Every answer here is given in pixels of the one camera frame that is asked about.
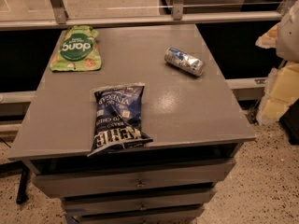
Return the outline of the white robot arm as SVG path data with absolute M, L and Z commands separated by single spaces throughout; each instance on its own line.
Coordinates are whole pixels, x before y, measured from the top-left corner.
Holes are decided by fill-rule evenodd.
M 279 23 L 258 37 L 255 45 L 263 49 L 275 49 L 277 56 L 285 61 L 299 62 L 299 0 Z

